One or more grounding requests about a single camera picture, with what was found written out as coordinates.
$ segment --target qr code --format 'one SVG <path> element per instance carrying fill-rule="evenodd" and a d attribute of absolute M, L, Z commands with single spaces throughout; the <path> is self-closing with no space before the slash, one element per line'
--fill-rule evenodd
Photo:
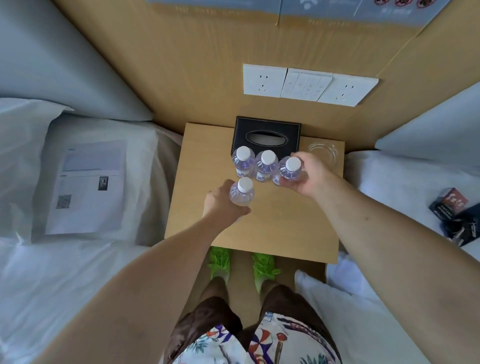
<path fill-rule="evenodd" d="M 70 208 L 70 202 L 72 200 L 71 194 L 62 194 L 57 201 L 57 208 Z"/>

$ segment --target brown shorts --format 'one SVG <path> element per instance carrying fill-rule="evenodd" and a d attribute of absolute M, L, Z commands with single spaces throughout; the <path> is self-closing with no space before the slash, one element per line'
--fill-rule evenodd
<path fill-rule="evenodd" d="M 278 285 L 266 296 L 260 317 L 255 325 L 244 329 L 240 318 L 233 313 L 229 305 L 220 297 L 210 297 L 178 322 L 172 332 L 167 349 L 165 364 L 171 364 L 190 344 L 214 326 L 222 324 L 248 350 L 250 341 L 266 312 L 273 312 L 303 322 L 323 336 L 337 353 L 338 349 L 322 319 L 308 302 L 289 287 Z"/>

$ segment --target patterned shirt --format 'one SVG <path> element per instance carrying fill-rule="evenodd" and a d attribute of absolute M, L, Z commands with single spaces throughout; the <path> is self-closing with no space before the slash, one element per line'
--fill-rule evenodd
<path fill-rule="evenodd" d="M 189 345 L 174 364 L 340 364 L 332 346 L 316 331 L 291 317 L 267 312 L 248 352 L 223 326 L 215 326 Z"/>

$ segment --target green slipper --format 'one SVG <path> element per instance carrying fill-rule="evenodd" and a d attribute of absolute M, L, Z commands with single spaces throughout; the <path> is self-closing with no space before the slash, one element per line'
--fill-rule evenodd
<path fill-rule="evenodd" d="M 275 276 L 280 274 L 280 269 L 275 269 L 275 258 L 273 255 L 253 253 L 253 276 L 255 278 L 255 287 L 260 293 L 262 284 L 266 280 L 275 280 Z"/>
<path fill-rule="evenodd" d="M 230 249 L 212 246 L 210 248 L 210 279 L 222 277 L 225 283 L 230 278 Z"/>

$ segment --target water bottle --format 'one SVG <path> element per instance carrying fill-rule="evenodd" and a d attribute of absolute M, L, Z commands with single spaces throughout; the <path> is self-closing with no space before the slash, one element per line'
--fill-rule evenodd
<path fill-rule="evenodd" d="M 273 182 L 280 185 L 280 177 L 289 181 L 297 181 L 301 177 L 301 160 L 298 157 L 285 157 L 278 164 L 273 175 Z"/>
<path fill-rule="evenodd" d="M 237 170 L 237 176 L 248 177 L 255 169 L 255 153 L 247 146 L 241 146 L 232 154 L 233 164 Z"/>
<path fill-rule="evenodd" d="M 255 196 L 253 181 L 248 177 L 242 177 L 230 188 L 230 201 L 239 206 L 248 206 Z"/>
<path fill-rule="evenodd" d="M 258 153 L 255 165 L 257 170 L 255 178 L 258 182 L 265 182 L 272 177 L 278 167 L 278 158 L 272 150 L 264 150 Z"/>

